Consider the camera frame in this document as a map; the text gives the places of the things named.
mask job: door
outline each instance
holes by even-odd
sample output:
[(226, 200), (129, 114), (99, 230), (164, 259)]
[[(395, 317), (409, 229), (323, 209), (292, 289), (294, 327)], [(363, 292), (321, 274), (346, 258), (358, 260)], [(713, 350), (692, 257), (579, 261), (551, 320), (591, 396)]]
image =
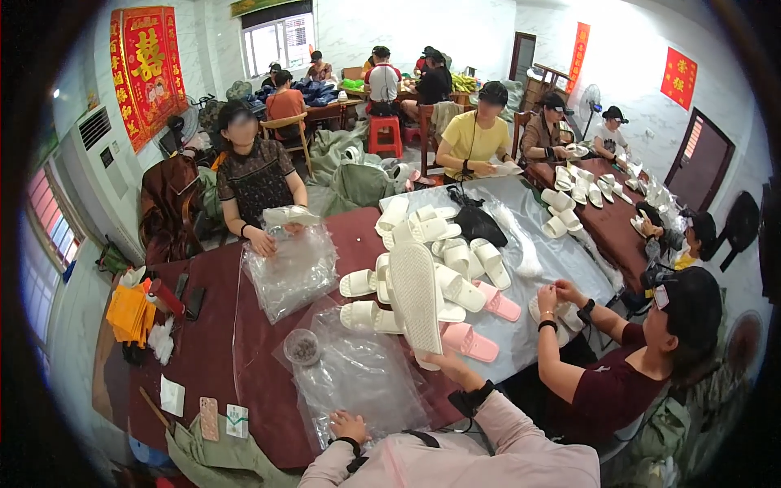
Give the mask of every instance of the door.
[(526, 82), (526, 71), (532, 66), (534, 60), (534, 45), (537, 36), (515, 33), (515, 45), (512, 47), (512, 62), (510, 64), (510, 80)]
[(735, 144), (702, 112), (692, 112), (686, 136), (665, 179), (678, 203), (707, 210), (724, 180)]

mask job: wooden stick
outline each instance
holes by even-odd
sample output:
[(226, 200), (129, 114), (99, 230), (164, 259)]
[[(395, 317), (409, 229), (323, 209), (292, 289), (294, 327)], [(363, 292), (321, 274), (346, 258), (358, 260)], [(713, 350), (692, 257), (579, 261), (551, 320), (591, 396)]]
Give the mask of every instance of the wooden stick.
[(149, 397), (149, 395), (147, 395), (147, 392), (146, 392), (146, 390), (144, 390), (144, 387), (143, 386), (139, 386), (138, 387), (138, 391), (141, 392), (141, 396), (144, 397), (144, 400), (146, 400), (146, 402), (149, 404), (149, 407), (152, 409), (152, 411), (155, 413), (155, 415), (157, 415), (157, 418), (160, 419), (160, 422), (162, 422), (162, 424), (164, 426), (166, 426), (166, 429), (168, 429), (169, 428), (168, 420), (166, 420), (166, 417), (163, 416), (163, 414), (160, 411), (160, 409), (157, 408), (157, 405), (155, 405), (155, 403), (152, 401), (152, 399)]

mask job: bananas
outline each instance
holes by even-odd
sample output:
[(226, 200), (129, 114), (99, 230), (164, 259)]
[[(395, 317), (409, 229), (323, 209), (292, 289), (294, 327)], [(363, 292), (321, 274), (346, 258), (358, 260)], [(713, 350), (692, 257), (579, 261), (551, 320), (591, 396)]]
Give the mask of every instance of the bananas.
[(477, 79), (458, 73), (451, 73), (451, 76), (453, 77), (453, 91), (466, 93), (477, 91)]

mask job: wooden door frame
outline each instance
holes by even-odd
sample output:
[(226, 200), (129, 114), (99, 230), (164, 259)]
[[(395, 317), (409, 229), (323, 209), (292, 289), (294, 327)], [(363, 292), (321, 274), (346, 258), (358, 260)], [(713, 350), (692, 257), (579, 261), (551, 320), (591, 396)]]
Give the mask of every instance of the wooden door frame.
[[(521, 50), (521, 39), (534, 41), (534, 49), (537, 48), (537, 36), (525, 32), (515, 32), (515, 43), (512, 45), (512, 58), (510, 59), (510, 74), (508, 78), (515, 81), (515, 70), (518, 69), (518, 53)], [(532, 49), (532, 62), (534, 62), (534, 49)]]
[(665, 178), (666, 187), (670, 186), (670, 183), (672, 182), (672, 178), (676, 175), (678, 169), (680, 169), (680, 162), (681, 159), (683, 158), (683, 153), (686, 151), (686, 145), (689, 144), (691, 131), (694, 128), (694, 123), (697, 120), (697, 117), (700, 117), (702, 119), (703, 125), (707, 124), (716, 132), (716, 135), (718, 135), (727, 143), (727, 151), (724, 154), (724, 159), (719, 165), (719, 171), (716, 172), (716, 177), (713, 180), (713, 184), (708, 189), (708, 193), (705, 194), (705, 198), (702, 201), (700, 208), (697, 209), (698, 212), (702, 212), (704, 210), (708, 210), (708, 207), (711, 205), (713, 199), (716, 197), (716, 194), (719, 192), (719, 188), (722, 186), (722, 182), (724, 181), (724, 176), (726, 176), (727, 169), (729, 168), (729, 163), (732, 161), (732, 157), (735, 154), (735, 144), (732, 142), (732, 140), (729, 139), (729, 137), (727, 137), (726, 134), (724, 134), (724, 132), (721, 129), (719, 129), (716, 126), (716, 124), (714, 124), (708, 117), (706, 117), (702, 112), (700, 112), (697, 109), (697, 107), (694, 107), (692, 109), (691, 118), (689, 119), (689, 126), (686, 128), (686, 133), (683, 137), (683, 141), (681, 142), (681, 147), (680, 149), (678, 149), (678, 155), (673, 161), (672, 167), (670, 168), (669, 172), (667, 173), (667, 177)]

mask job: white red shirt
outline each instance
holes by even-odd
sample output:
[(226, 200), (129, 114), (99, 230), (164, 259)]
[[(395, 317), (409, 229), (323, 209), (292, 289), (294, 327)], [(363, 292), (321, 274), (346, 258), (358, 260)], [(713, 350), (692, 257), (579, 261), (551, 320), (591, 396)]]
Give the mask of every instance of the white red shirt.
[(366, 72), (364, 84), (372, 88), (369, 98), (374, 102), (392, 102), (398, 94), (401, 71), (385, 62), (379, 63)]

